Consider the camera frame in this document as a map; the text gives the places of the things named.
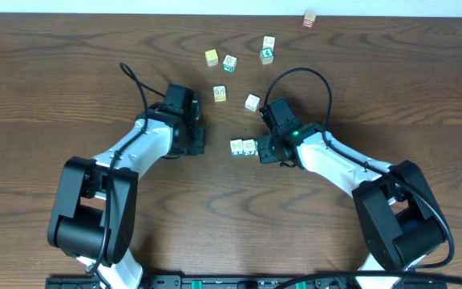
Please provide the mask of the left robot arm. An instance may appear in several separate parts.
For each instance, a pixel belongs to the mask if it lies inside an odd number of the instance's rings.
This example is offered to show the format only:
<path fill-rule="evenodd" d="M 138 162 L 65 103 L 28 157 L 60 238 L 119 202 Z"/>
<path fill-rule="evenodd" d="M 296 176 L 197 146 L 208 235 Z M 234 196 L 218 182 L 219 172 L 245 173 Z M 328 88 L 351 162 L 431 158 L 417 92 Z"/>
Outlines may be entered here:
<path fill-rule="evenodd" d="M 47 241 L 76 258 L 103 288 L 137 288 L 143 267 L 129 249 L 141 177 L 168 154 L 204 152 L 200 113 L 152 109 L 132 130 L 91 159 L 72 157 L 63 166 Z"/>

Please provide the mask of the yellow sided O wooden block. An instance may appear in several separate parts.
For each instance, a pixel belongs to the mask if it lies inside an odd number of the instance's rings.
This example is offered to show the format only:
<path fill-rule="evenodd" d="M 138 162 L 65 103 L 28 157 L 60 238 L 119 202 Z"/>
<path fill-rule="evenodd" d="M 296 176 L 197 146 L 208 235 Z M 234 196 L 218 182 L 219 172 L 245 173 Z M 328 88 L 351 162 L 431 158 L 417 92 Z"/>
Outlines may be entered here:
<path fill-rule="evenodd" d="M 257 142 L 254 139 L 243 140 L 242 146 L 245 155 L 257 155 Z"/>

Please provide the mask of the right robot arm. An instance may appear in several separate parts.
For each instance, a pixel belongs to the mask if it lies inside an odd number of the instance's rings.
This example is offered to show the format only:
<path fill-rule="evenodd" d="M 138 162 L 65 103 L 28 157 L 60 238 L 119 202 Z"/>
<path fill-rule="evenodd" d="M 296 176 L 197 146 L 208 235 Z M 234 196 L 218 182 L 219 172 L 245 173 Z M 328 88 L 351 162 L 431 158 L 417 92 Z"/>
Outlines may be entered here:
<path fill-rule="evenodd" d="M 441 244 L 453 244 L 446 219 L 421 169 L 371 159 L 317 124 L 273 126 L 257 139 L 263 164 L 299 167 L 326 178 L 354 201 L 369 255 L 360 286 L 391 288 Z"/>

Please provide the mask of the blue sided X wooden block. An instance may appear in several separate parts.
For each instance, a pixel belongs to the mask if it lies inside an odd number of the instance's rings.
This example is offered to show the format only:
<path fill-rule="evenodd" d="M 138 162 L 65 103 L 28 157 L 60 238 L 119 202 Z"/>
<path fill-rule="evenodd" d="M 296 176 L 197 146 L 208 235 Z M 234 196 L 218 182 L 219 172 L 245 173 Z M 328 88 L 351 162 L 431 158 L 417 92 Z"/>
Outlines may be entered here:
<path fill-rule="evenodd" d="M 230 144 L 231 153 L 233 156 L 239 156 L 239 155 L 244 154 L 243 140 L 241 139 L 231 140 L 229 144 Z"/>

